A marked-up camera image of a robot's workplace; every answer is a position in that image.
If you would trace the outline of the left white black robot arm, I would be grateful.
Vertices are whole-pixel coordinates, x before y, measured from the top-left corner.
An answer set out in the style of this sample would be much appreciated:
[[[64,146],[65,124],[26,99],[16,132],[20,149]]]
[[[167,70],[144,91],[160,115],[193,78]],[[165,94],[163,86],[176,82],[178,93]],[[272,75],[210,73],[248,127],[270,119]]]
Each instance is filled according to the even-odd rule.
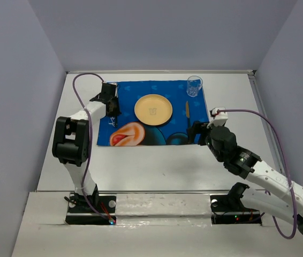
[[[85,104],[77,90],[74,93],[82,107],[69,116],[60,116],[55,123],[52,155],[67,169],[74,185],[75,204],[98,213],[99,192],[89,174],[93,146],[93,125],[105,116],[119,112],[117,83],[102,83],[101,91]]]

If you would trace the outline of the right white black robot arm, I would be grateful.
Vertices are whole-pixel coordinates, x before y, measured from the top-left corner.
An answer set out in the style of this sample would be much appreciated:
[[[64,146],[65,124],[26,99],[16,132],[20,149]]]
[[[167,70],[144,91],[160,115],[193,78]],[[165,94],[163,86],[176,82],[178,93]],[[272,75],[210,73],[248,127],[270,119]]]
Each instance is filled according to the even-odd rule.
[[[226,197],[231,209],[264,210],[292,223],[303,235],[303,186],[287,179],[252,151],[238,146],[236,135],[225,126],[195,121],[187,129],[187,135],[189,143],[199,135],[198,145],[208,146],[228,172],[269,192],[256,193],[248,185],[236,183]]]

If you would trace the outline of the blue Mickey placemat cloth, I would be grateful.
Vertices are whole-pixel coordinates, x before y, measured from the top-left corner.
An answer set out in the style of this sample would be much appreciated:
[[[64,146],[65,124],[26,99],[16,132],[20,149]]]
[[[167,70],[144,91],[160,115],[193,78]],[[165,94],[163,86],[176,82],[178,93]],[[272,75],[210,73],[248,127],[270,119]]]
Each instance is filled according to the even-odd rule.
[[[196,97],[187,95],[186,80],[170,81],[121,81],[118,83],[118,98],[121,114],[118,127],[114,117],[100,120],[98,146],[162,146],[188,144],[186,101],[190,105],[191,124],[198,120],[208,122],[208,111],[204,92]],[[138,99],[148,94],[166,97],[173,107],[171,119],[162,126],[149,126],[140,122],[134,106]]]

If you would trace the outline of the gold knife green handle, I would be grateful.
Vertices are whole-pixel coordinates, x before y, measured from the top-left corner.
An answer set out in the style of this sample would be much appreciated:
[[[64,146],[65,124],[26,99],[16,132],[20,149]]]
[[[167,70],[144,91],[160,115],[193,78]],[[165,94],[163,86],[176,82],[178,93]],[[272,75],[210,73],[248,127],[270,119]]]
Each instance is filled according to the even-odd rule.
[[[187,117],[187,128],[190,128],[191,127],[190,105],[188,101],[186,101],[185,108],[186,108],[186,117]]]

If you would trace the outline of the clear plastic cup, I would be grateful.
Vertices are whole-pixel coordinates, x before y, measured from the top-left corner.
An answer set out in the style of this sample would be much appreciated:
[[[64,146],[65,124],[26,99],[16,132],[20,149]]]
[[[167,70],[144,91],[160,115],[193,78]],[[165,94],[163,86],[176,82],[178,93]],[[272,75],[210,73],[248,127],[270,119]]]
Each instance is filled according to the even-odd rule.
[[[187,95],[190,97],[196,97],[201,90],[203,80],[199,76],[190,76],[187,79]]]

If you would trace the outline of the gold fork green handle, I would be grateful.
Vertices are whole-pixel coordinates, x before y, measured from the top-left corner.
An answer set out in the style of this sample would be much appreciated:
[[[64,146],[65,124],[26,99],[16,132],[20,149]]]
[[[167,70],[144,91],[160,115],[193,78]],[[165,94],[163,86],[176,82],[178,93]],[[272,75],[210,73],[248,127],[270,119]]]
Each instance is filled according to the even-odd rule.
[[[121,114],[120,107],[119,107],[118,90],[119,90],[119,85],[117,84],[115,97],[113,100],[113,113],[114,113],[114,118],[115,118],[114,127],[118,127],[118,116]]]

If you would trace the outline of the yellow round plate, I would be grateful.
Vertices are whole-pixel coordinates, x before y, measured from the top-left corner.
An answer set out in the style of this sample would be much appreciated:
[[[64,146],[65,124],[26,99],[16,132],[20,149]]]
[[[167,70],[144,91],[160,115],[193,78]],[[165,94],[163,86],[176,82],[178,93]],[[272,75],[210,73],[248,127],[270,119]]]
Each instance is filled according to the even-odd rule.
[[[149,126],[159,126],[171,119],[173,107],[166,97],[148,94],[137,100],[134,113],[140,122]]]

